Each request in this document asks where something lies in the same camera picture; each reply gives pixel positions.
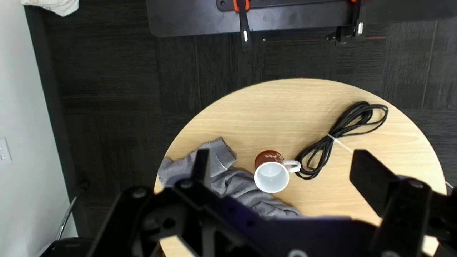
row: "black metal frame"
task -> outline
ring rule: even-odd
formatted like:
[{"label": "black metal frame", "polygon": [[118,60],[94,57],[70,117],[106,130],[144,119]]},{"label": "black metal frame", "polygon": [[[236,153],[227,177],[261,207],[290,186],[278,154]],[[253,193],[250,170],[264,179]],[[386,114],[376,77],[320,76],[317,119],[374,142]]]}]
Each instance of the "black metal frame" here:
[{"label": "black metal frame", "polygon": [[357,150],[350,180],[383,217],[377,229],[350,219],[263,220],[204,184],[208,152],[198,152],[190,180],[153,196],[126,190],[88,256],[150,256],[160,239],[178,236],[196,256],[420,256],[424,234],[456,253],[457,197],[414,179],[398,179]]}]

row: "cable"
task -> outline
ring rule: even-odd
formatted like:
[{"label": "cable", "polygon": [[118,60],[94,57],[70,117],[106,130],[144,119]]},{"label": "cable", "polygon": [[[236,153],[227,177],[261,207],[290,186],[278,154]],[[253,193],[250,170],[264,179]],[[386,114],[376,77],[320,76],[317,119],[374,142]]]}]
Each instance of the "cable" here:
[{"label": "cable", "polygon": [[[370,122],[374,110],[383,112],[383,116],[376,122]],[[334,140],[368,134],[384,124],[387,114],[388,109],[384,104],[356,103],[338,117],[326,137],[297,154],[296,160],[301,162],[301,170],[296,174],[304,180],[317,177],[330,159]],[[367,127],[367,130],[350,133],[360,127]]]}]

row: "white wall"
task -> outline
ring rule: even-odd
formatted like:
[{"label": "white wall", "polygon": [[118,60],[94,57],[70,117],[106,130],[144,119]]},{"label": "white wall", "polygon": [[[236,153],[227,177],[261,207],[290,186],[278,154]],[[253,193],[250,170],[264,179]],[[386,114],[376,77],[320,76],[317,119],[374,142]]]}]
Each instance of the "white wall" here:
[{"label": "white wall", "polygon": [[[23,6],[0,5],[0,139],[13,162],[0,167],[0,256],[37,256],[68,207],[54,136]],[[67,234],[76,236],[73,220]]]}]

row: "white mug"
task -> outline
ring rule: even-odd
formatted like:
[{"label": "white mug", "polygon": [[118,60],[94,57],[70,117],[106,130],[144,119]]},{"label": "white mug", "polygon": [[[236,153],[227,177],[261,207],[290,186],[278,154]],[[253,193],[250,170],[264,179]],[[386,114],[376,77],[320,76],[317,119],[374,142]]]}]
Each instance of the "white mug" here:
[{"label": "white mug", "polygon": [[256,159],[256,186],[270,194],[284,190],[290,182],[290,173],[297,173],[301,163],[296,160],[283,160],[283,156],[274,150],[263,152]]}]

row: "white cup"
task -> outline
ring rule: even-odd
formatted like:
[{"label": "white cup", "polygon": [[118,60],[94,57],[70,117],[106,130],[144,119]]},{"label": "white cup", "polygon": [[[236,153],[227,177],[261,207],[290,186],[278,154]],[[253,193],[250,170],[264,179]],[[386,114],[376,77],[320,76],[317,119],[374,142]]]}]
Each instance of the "white cup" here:
[{"label": "white cup", "polygon": [[287,187],[290,173],[297,173],[300,169],[301,163],[296,160],[266,162],[256,169],[254,183],[261,192],[276,194]]}]

